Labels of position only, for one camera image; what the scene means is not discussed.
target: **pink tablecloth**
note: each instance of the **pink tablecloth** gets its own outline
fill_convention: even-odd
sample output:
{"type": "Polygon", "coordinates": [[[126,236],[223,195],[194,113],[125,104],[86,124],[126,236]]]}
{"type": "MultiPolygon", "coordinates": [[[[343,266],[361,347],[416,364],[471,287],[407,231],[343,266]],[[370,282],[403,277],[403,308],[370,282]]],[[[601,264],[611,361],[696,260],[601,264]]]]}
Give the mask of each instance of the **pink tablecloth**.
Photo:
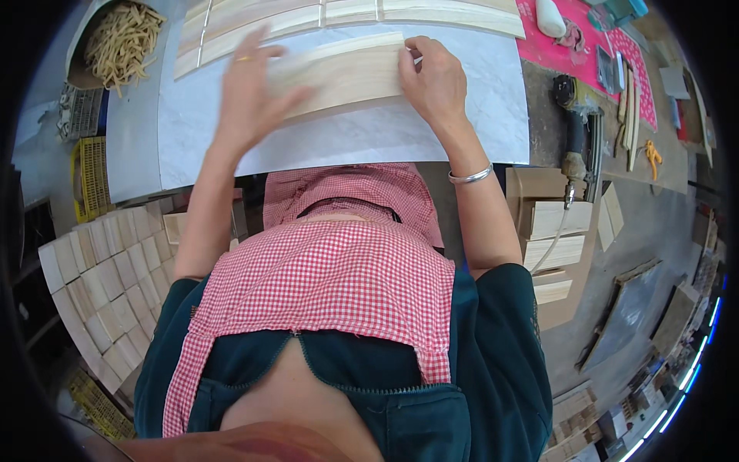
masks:
{"type": "MultiPolygon", "coordinates": [[[[641,49],[628,35],[620,29],[603,33],[596,30],[588,20],[590,7],[579,0],[554,0],[562,16],[574,21],[585,37],[585,49],[575,53],[569,48],[554,44],[554,39],[542,34],[537,27],[536,0],[516,0],[521,15],[526,40],[516,40],[518,53],[521,58],[556,70],[563,74],[577,77],[579,80],[606,93],[605,88],[598,83],[598,64],[596,59],[596,45],[600,45],[611,56],[616,50],[631,63],[635,70],[637,84],[641,87],[641,101],[639,109],[643,118],[652,129],[657,131],[657,117],[654,111],[654,99],[649,75],[644,65],[641,49]]],[[[611,95],[618,101],[619,95],[611,95]]]]}

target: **person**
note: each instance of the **person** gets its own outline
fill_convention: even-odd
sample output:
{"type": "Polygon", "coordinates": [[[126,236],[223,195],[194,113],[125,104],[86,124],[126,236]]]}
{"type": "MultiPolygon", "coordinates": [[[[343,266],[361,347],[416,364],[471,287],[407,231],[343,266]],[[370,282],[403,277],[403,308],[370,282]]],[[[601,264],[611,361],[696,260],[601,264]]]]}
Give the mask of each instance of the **person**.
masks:
{"type": "Polygon", "coordinates": [[[312,95],[268,96],[284,49],[259,47],[264,33],[223,77],[136,385],[140,439],[118,447],[137,461],[537,461],[552,399],[531,275],[438,41],[408,38],[398,71],[449,156],[468,273],[443,257],[410,163],[270,173],[265,230],[224,253],[237,163],[312,95]]]}

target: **dark green shirt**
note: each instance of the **dark green shirt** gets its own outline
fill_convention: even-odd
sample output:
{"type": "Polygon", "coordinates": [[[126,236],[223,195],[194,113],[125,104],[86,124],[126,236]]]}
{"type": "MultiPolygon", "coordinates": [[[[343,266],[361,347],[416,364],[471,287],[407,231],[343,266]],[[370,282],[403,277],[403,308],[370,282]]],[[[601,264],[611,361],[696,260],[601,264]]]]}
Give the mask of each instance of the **dark green shirt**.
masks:
{"type": "MultiPolygon", "coordinates": [[[[136,383],[135,426],[160,438],[169,382],[207,282],[175,282],[136,383]]],[[[335,330],[298,334],[316,377],[347,395],[387,461],[537,461],[552,399],[531,275],[502,265],[476,282],[458,271],[450,324],[451,384],[423,385],[413,348],[335,330]]],[[[292,334],[216,339],[188,431],[218,430],[225,411],[271,367],[292,334]]]]}

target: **teal plastic container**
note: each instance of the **teal plastic container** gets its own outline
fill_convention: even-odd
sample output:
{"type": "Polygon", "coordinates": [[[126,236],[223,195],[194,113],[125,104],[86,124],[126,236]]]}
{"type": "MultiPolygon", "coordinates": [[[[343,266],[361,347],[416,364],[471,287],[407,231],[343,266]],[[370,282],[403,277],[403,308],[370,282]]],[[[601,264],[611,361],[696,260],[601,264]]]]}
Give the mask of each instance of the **teal plastic container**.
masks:
{"type": "Polygon", "coordinates": [[[644,0],[607,0],[588,11],[590,23],[601,31],[616,29],[649,12],[644,0]]]}

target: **woman's left hand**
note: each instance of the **woman's left hand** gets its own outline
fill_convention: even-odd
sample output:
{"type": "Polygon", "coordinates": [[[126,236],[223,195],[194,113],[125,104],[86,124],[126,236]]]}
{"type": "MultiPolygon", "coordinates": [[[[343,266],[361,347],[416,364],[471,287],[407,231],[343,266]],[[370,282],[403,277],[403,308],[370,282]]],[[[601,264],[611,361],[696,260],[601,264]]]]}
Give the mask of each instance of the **woman's left hand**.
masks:
{"type": "Polygon", "coordinates": [[[259,41],[267,30],[262,27],[244,39],[223,75],[220,119],[213,144],[237,155],[236,162],[313,91],[309,86],[296,86],[281,98],[269,96],[267,61],[282,56],[286,49],[279,45],[260,48],[259,41]]]}

